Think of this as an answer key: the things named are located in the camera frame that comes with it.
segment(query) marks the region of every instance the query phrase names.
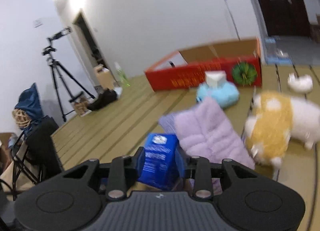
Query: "purple towel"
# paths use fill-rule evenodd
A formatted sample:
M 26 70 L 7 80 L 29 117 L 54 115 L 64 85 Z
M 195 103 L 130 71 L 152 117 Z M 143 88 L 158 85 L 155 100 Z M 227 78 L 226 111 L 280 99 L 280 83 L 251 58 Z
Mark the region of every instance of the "purple towel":
M 165 133 L 175 134 L 176 130 L 174 128 L 174 118 L 178 113 L 169 113 L 167 115 L 162 116 L 158 123 L 164 129 Z
M 174 122 L 180 146 L 189 156 L 205 157 L 212 163 L 230 158 L 254 169 L 254 161 L 243 142 L 211 97 L 195 108 L 179 113 Z M 214 181 L 213 188 L 215 194 L 221 190 L 218 179 Z

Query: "blue box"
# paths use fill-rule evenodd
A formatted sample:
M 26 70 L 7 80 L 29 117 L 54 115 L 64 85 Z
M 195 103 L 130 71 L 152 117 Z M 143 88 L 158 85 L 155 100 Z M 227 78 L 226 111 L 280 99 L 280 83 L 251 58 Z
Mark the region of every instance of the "blue box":
M 146 159 L 138 181 L 161 190 L 172 190 L 179 178 L 175 162 L 177 144 L 174 134 L 149 134 L 144 145 Z

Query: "stuffed animal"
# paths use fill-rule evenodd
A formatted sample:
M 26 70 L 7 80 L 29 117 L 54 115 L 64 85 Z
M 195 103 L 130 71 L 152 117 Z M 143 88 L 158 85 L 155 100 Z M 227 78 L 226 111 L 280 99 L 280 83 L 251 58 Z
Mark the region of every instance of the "stuffed animal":
M 288 86 L 297 93 L 309 93 L 312 91 L 313 82 L 310 75 L 304 75 L 296 78 L 292 73 L 288 77 Z
M 292 129 L 289 97 L 264 92 L 253 100 L 255 116 L 247 119 L 246 146 L 257 163 L 280 168 L 288 148 Z
M 263 92 L 253 99 L 255 116 L 245 124 L 246 146 L 254 160 L 280 168 L 290 137 L 306 149 L 320 141 L 320 107 L 279 92 Z

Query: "camera on tripod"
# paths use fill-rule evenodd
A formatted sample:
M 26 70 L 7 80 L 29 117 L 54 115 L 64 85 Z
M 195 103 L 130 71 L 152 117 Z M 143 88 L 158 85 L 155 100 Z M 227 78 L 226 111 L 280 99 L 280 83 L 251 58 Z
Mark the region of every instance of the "camera on tripod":
M 58 33 L 56 33 L 52 37 L 48 37 L 47 40 L 49 42 L 49 46 L 45 47 L 42 52 L 43 56 L 46 56 L 46 55 L 48 56 L 47 62 L 48 62 L 48 66 L 51 68 L 52 81 L 53 81 L 54 88 L 55 88 L 55 91 L 57 94 L 57 99 L 58 99 L 60 111 L 62 114 L 62 119 L 64 122 L 67 121 L 66 116 L 68 114 L 72 113 L 74 110 L 72 110 L 68 113 L 64 113 L 64 111 L 63 111 L 63 107 L 62 107 L 62 103 L 61 103 L 61 99 L 60 99 L 60 95 L 59 95 L 59 91 L 58 91 L 58 84 L 57 84 L 57 80 L 56 80 L 55 71 L 58 73 L 58 76 L 61 79 L 63 86 L 65 87 L 65 89 L 67 90 L 67 92 L 70 96 L 70 100 L 69 100 L 70 103 L 74 102 L 79 96 L 82 96 L 83 92 L 80 92 L 76 95 L 73 95 L 71 93 L 71 90 L 68 87 L 67 83 L 65 82 L 65 80 L 61 74 L 61 71 L 59 69 L 61 69 L 63 72 L 65 72 L 67 74 L 67 76 L 70 79 L 72 79 L 78 86 L 80 86 L 83 89 L 83 91 L 86 92 L 92 99 L 95 98 L 94 95 L 92 95 L 87 89 L 85 89 L 85 87 L 82 84 L 80 84 L 79 81 L 76 80 L 74 78 L 74 76 L 59 61 L 55 60 L 51 54 L 52 52 L 56 52 L 56 50 L 57 50 L 56 48 L 54 48 L 52 46 L 52 41 L 57 40 L 63 36 L 70 34 L 70 33 L 71 33 L 71 28 L 67 27 L 67 28 L 64 28 L 63 30 L 59 31 Z

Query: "plastic bottle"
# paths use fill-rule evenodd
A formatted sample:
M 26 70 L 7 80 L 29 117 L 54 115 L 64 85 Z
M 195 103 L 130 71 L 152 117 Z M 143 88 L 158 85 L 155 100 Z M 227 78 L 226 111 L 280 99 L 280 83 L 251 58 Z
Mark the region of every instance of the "plastic bottle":
M 123 70 L 121 69 L 121 67 L 120 67 L 120 65 L 118 64 L 118 62 L 115 62 L 115 67 L 116 67 L 118 76 L 119 76 L 119 78 L 120 78 L 122 87 L 130 86 L 129 81 L 128 81 L 128 79 L 127 79 L 127 76 L 125 75 L 125 73 L 124 73 Z

